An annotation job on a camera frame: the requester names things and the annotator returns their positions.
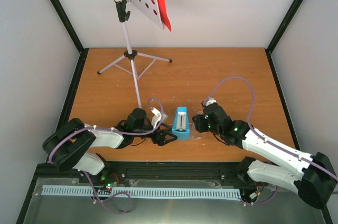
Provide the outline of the blue metronome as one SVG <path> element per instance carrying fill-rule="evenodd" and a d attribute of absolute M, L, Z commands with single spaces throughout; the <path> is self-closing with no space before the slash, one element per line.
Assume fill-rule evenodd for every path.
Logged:
<path fill-rule="evenodd" d="M 177 136 L 177 140 L 186 141 L 190 139 L 190 122 L 187 108 L 179 106 L 176 109 L 172 124 L 172 133 Z"/>

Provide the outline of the clear plastic metronome cover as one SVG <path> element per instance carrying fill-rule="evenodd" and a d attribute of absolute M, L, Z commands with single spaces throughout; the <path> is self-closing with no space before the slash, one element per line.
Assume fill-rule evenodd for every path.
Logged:
<path fill-rule="evenodd" d="M 190 128 L 190 140 L 191 141 L 206 138 L 208 135 L 209 135 L 209 132 L 200 133 L 195 129 L 194 126 Z"/>

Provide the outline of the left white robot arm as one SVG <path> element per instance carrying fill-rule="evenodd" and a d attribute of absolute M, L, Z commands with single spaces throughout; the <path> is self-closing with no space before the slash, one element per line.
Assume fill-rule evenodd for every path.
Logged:
<path fill-rule="evenodd" d="M 111 128 L 98 128 L 74 118 L 60 127 L 42 144 L 49 162 L 61 172 L 76 169 L 91 174 L 98 183 L 106 182 L 110 170 L 99 154 L 92 154 L 88 149 L 108 147 L 122 149 L 133 144 L 134 138 L 150 138 L 153 144 L 164 146 L 177 140 L 171 128 L 163 122 L 167 115 L 152 108 L 153 118 L 147 117 L 146 111 L 135 108 L 125 120 Z"/>

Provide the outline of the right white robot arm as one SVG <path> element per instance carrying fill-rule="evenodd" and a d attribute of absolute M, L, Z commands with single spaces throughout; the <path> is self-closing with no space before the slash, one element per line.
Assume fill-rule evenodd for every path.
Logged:
<path fill-rule="evenodd" d="M 291 148 L 243 120 L 233 120 L 216 102 L 204 107 L 192 118 L 200 133 L 210 132 L 228 146 L 256 153 L 271 164 L 245 158 L 239 177 L 243 181 L 269 183 L 296 193 L 309 206 L 322 209 L 336 194 L 337 175 L 330 159 Z"/>

